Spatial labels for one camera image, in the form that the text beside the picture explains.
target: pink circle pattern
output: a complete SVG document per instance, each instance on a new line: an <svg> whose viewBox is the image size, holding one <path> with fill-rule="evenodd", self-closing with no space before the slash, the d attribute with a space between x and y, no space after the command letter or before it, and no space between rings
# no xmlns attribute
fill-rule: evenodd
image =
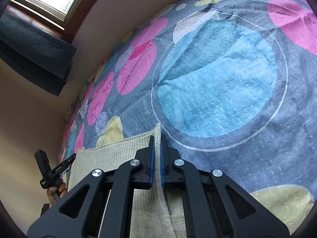
<svg viewBox="0 0 317 238"><path fill-rule="evenodd" d="M317 18L312 10L291 0L271 0L267 11L292 42L317 55Z"/></svg>
<svg viewBox="0 0 317 238"><path fill-rule="evenodd" d="M77 149L81 149L84 145L84 135L85 135L85 125L82 124L80 131L78 133L77 139L74 144L74 153L77 152Z"/></svg>
<svg viewBox="0 0 317 238"><path fill-rule="evenodd" d="M131 42L133 52L119 71L117 91L120 95L130 93L147 75L156 58L156 45L152 41L166 25L166 18L157 19Z"/></svg>
<svg viewBox="0 0 317 238"><path fill-rule="evenodd" d="M114 75L114 72L109 72L108 76L97 86L95 92L93 93L92 100L87 111L88 125L93 125L102 111L114 83Z"/></svg>
<svg viewBox="0 0 317 238"><path fill-rule="evenodd" d="M82 105L85 105L91 93L94 91L94 83L91 82L85 92L84 99L82 101Z"/></svg>

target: black gripper frame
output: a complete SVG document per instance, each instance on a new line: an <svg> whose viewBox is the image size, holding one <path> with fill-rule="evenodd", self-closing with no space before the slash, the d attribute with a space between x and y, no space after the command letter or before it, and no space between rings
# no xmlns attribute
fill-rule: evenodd
<svg viewBox="0 0 317 238"><path fill-rule="evenodd" d="M176 165L179 152L163 135L161 149L162 186L181 189L187 237L290 237L283 222L225 173L201 171L186 160Z"/></svg>
<svg viewBox="0 0 317 238"><path fill-rule="evenodd" d="M28 238L129 238L134 189L153 184L153 136L134 159L90 172L30 226Z"/></svg>
<svg viewBox="0 0 317 238"><path fill-rule="evenodd" d="M42 180L40 180L40 185L43 189L48 189L52 186L56 186L58 188L61 185L59 179L61 174L74 162L76 158L76 154L74 153L57 165L54 169L51 169L49 159L43 150L39 149L34 153L34 156L43 177ZM55 193L58 196L55 198L58 200L61 193L58 190Z"/></svg>

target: finger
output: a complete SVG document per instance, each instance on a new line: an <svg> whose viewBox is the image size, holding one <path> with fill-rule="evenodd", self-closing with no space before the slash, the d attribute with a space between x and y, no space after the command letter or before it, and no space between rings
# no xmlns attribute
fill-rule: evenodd
<svg viewBox="0 0 317 238"><path fill-rule="evenodd" d="M57 188L55 186L53 186L53 187L48 188L46 191L47 197L49 198L49 202L52 205L56 203L56 199L53 196L53 193L56 192L56 190L57 190Z"/></svg>
<svg viewBox="0 0 317 238"><path fill-rule="evenodd" d="M67 188L65 188L65 189L62 191L62 193L61 193L61 195L60 195L60 199L61 199L62 197L64 197L64 196L66 195L66 193L67 193Z"/></svg>
<svg viewBox="0 0 317 238"><path fill-rule="evenodd" d="M65 187L66 187L66 183L62 183L59 187L58 187L58 191L59 192L62 192L64 189L65 189Z"/></svg>

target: window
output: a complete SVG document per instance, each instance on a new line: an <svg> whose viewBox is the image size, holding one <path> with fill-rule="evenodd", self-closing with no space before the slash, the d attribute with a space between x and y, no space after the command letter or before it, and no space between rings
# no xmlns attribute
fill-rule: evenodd
<svg viewBox="0 0 317 238"><path fill-rule="evenodd" d="M10 5L62 34L71 42L97 0L12 0Z"/></svg>

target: window frame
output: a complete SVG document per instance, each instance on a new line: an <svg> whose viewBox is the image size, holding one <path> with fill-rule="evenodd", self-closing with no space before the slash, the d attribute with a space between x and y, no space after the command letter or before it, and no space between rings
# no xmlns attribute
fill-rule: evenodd
<svg viewBox="0 0 317 238"><path fill-rule="evenodd" d="M96 1L74 0L67 14L39 0L11 0L10 5L58 32L64 41L71 43Z"/></svg>

